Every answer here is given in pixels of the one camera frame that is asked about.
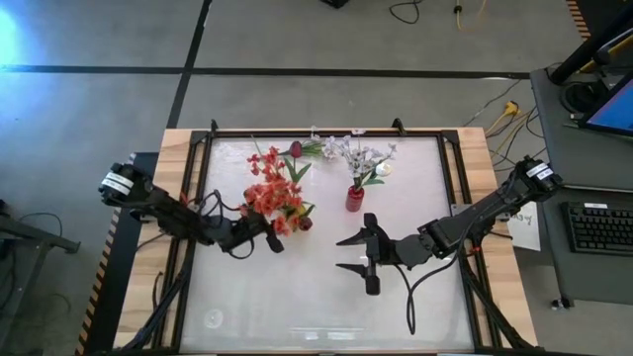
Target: computer monitor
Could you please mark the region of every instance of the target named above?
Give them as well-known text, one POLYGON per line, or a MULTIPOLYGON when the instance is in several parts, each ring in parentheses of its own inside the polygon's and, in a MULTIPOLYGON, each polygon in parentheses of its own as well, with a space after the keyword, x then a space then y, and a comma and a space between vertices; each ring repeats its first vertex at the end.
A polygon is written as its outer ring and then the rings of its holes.
POLYGON ((595 109, 579 122, 588 128, 613 134, 633 135, 633 72, 628 73, 595 109))

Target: keyboard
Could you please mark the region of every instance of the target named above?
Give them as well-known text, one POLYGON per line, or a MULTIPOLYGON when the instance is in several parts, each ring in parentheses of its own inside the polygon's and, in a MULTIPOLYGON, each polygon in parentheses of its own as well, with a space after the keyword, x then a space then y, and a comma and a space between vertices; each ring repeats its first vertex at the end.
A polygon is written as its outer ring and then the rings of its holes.
POLYGON ((572 251, 633 256, 633 205, 563 203, 572 251))

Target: flower vase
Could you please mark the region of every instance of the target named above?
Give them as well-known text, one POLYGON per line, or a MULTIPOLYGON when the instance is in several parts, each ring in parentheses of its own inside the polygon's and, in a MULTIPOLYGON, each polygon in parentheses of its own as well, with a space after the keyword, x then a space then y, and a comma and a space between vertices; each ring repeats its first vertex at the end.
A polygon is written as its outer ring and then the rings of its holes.
POLYGON ((349 187, 347 190, 347 200, 345 201, 345 208, 349 212, 358 212, 360 206, 363 205, 363 198, 365 197, 365 189, 354 189, 354 186, 349 187))

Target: gray floor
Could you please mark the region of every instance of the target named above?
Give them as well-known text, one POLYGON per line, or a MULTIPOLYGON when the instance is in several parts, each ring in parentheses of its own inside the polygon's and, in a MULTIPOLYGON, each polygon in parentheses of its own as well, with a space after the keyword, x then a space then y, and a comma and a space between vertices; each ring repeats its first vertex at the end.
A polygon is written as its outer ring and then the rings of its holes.
MULTIPOLYGON (((483 22, 466 33, 455 29, 452 0, 423 2, 415 26, 389 15, 388 6, 396 2, 351 0, 334 11, 317 0, 216 0, 196 65, 528 71, 564 59, 581 43, 564 0, 490 1, 483 22)), ((201 5, 202 0, 5 1, 0 65, 182 66, 201 5)), ((464 6, 464 21, 473 24, 479 3, 464 6)), ((12 352, 73 352, 112 212, 100 203, 97 185, 113 161, 159 148, 179 79, 0 73, 0 197, 16 215, 59 214, 64 234, 82 241, 76 255, 49 255, 20 315, 12 352), (55 294, 70 299, 70 312, 55 294)), ((193 76, 178 127, 208 127, 211 119, 225 128, 378 127, 396 117, 407 126, 455 127, 510 84, 193 76)), ((531 109, 529 82, 491 104, 474 125, 489 126, 507 100, 531 109)), ((533 124, 540 131, 538 121, 533 124)), ((501 139, 491 139, 490 147, 501 139)), ((522 132, 509 157, 543 147, 541 139, 522 132)), ((45 218, 34 223, 54 229, 45 218)), ((541 345, 609 355, 633 349, 626 334, 633 309, 579 303, 566 313, 550 311, 547 303, 557 297, 552 268, 538 256, 518 257, 541 345)))

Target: orange striped edge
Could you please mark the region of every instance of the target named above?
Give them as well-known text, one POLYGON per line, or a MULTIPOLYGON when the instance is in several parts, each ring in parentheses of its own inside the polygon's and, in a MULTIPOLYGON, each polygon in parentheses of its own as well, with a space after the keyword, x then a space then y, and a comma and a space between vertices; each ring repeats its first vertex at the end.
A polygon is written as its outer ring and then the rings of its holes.
POLYGON ((581 9, 578 7, 578 3, 576 0, 567 0, 567 6, 570 8, 570 13, 572 14, 572 19, 576 24, 576 28, 581 33, 581 38, 583 41, 586 41, 591 34, 589 33, 589 28, 587 27, 587 23, 585 23, 585 18, 581 13, 581 9))
MULTIPOLYGON (((136 154, 131 154, 128 163, 134 163, 135 158, 136 154)), ((121 208, 115 208, 112 214, 112 219, 110 220, 110 228, 108 230, 108 234, 106 235, 106 244, 103 248, 103 252, 101 253, 99 266, 97 267, 95 283, 92 285, 92 290, 90 291, 90 298, 88 300, 86 314, 83 317, 81 329, 79 330, 79 342, 75 347, 76 356, 82 356, 84 354, 84 346, 86 345, 86 342, 88 342, 88 337, 90 335, 90 326, 92 325, 92 317, 95 314, 95 309, 97 308, 97 303, 99 302, 99 293, 101 292, 101 287, 106 276, 108 259, 110 258, 110 251, 112 250, 112 246, 115 242, 115 234, 117 232, 117 224, 119 223, 120 214, 121 208)))

